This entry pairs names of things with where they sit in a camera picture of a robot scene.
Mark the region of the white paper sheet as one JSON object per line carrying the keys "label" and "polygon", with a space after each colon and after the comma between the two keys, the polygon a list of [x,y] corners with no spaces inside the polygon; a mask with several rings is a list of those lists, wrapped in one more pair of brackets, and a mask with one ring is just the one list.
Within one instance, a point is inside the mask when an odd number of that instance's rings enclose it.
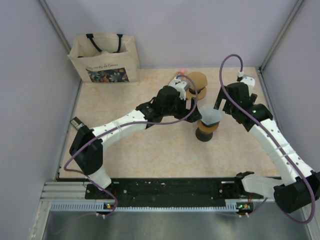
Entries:
{"label": "white paper sheet", "polygon": [[218,109],[214,108],[212,104],[205,104],[200,109],[201,121],[205,123],[214,123],[222,120],[223,114]]}

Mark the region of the brown paper coffee filter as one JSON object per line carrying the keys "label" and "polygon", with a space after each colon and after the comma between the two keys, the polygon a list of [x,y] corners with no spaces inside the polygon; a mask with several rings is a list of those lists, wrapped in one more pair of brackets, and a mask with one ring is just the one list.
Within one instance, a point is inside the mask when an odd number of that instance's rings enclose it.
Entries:
{"label": "brown paper coffee filter", "polygon": [[195,91],[195,90],[197,90],[198,92],[202,91],[208,85],[207,77],[202,72],[199,72],[199,71],[190,72],[187,76],[194,83],[194,84],[192,83],[190,84],[190,89],[192,91]]}

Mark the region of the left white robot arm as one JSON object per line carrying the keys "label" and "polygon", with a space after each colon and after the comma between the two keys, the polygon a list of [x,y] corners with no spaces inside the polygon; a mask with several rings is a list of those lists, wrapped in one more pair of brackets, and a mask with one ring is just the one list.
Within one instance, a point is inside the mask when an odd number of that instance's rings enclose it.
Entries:
{"label": "left white robot arm", "polygon": [[194,123],[201,118],[197,103],[200,98],[197,80],[191,75],[177,75],[163,86],[150,101],[138,105],[128,114],[98,127],[83,125],[77,131],[69,149],[82,174],[96,186],[102,198],[114,191],[112,180],[103,167],[104,150],[124,137],[154,125],[164,125],[164,117],[174,117],[175,123]]}

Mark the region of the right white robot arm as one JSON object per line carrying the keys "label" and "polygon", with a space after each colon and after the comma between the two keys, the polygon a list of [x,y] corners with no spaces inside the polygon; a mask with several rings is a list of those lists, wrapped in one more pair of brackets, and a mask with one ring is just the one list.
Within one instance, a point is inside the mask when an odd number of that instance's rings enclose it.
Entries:
{"label": "right white robot arm", "polygon": [[233,185],[233,192],[239,198],[250,193],[274,200],[285,213],[292,213],[311,205],[314,211],[320,197],[320,174],[306,164],[280,132],[268,108],[256,104],[255,79],[243,71],[237,74],[237,81],[222,85],[214,108],[219,109],[225,100],[223,112],[251,134],[263,147],[278,172],[280,179],[260,176],[254,172],[239,173],[240,179]]}

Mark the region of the dark carafe with red lid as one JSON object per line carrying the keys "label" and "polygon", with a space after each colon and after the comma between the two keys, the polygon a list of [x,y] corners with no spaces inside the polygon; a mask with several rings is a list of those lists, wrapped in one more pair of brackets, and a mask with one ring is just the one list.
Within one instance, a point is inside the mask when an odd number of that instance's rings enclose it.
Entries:
{"label": "dark carafe with red lid", "polygon": [[201,142],[208,142],[212,139],[213,132],[206,133],[206,132],[201,132],[200,130],[196,130],[195,136]]}

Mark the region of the beige canvas tote bag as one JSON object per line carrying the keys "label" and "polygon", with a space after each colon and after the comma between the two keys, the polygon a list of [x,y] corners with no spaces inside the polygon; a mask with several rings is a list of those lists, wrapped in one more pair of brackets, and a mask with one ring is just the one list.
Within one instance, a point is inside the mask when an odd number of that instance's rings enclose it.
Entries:
{"label": "beige canvas tote bag", "polygon": [[68,58],[84,82],[139,83],[140,60],[133,35],[119,33],[77,35]]}

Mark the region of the small black barcode box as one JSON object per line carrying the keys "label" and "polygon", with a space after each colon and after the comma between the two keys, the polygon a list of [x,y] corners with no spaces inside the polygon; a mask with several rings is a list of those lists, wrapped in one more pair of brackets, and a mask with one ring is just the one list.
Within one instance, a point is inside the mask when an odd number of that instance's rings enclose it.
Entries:
{"label": "small black barcode box", "polygon": [[72,118],[69,123],[78,131],[80,128],[84,126],[84,123],[78,118],[74,117]]}

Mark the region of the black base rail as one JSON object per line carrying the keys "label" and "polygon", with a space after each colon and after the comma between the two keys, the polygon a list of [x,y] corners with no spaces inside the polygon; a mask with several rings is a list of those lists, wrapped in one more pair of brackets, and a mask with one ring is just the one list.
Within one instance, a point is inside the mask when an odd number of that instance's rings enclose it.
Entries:
{"label": "black base rail", "polygon": [[229,199],[253,199],[234,177],[113,178],[106,191],[86,187],[87,200],[118,200],[119,207],[224,207]]}

